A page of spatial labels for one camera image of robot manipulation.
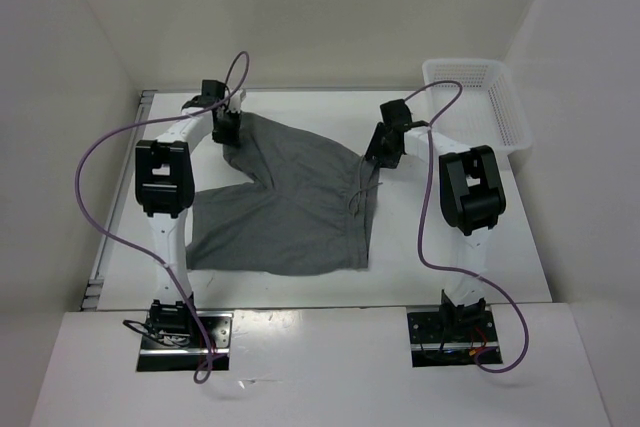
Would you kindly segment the grey shorts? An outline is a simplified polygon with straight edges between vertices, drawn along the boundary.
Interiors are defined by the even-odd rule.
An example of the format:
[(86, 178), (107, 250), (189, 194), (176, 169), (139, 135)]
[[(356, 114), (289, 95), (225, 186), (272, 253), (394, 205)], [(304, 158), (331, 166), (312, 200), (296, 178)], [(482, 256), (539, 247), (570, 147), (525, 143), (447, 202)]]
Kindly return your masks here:
[(367, 269), (376, 164), (253, 113), (223, 157), (249, 180), (196, 194), (189, 269), (295, 277)]

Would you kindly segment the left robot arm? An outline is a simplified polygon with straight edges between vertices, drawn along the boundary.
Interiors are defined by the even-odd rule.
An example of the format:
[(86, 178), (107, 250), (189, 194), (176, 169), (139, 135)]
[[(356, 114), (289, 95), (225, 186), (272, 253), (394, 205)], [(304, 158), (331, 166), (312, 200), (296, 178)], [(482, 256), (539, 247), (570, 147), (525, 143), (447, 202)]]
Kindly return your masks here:
[(156, 343), (182, 348), (203, 339), (190, 311), (193, 290), (186, 258), (186, 220), (196, 193), (191, 154), (207, 136), (223, 144), (237, 142), (240, 116), (241, 97), (221, 81), (204, 80), (178, 120), (155, 139), (136, 144), (135, 197), (149, 221), (153, 253), (163, 270), (144, 324)]

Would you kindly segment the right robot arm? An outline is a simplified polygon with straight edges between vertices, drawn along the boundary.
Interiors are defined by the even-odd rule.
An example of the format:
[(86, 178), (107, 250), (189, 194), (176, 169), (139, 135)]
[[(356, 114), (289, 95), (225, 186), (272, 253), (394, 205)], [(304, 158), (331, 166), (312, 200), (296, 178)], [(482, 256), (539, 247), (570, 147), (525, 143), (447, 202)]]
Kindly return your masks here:
[(425, 121), (413, 120), (401, 99), (382, 104), (380, 110), (382, 121), (376, 125), (365, 158), (391, 169), (404, 155), (424, 161), (428, 179), (418, 236), (424, 234), (434, 175), (439, 179), (442, 217), (458, 232), (456, 263), (426, 266), (448, 274), (438, 308), (442, 341), (460, 340), (484, 319), (486, 286), (509, 303), (513, 301), (501, 286), (485, 276), (487, 242), (506, 210), (494, 150), (487, 145), (463, 144), (435, 132)]

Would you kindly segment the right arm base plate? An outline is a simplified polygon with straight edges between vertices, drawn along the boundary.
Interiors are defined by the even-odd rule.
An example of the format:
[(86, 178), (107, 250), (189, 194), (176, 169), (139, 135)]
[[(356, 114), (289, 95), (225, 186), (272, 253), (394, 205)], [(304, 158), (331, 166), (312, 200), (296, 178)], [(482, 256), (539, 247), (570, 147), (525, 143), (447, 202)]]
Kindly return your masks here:
[(406, 313), (414, 368), (502, 363), (493, 313), (486, 308), (480, 320), (445, 330), (437, 307), (408, 309)]

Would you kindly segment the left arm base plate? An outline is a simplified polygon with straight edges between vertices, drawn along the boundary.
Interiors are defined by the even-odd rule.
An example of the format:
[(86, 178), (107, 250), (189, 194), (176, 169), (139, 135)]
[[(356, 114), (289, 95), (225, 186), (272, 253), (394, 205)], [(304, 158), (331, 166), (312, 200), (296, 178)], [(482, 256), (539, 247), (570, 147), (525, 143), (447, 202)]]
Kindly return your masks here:
[[(207, 329), (214, 350), (212, 370), (228, 371), (233, 326), (231, 311), (202, 311), (200, 319)], [(184, 334), (173, 336), (152, 334), (149, 330), (141, 339), (137, 372), (190, 372), (206, 362), (207, 348), (198, 328), (188, 339)]]

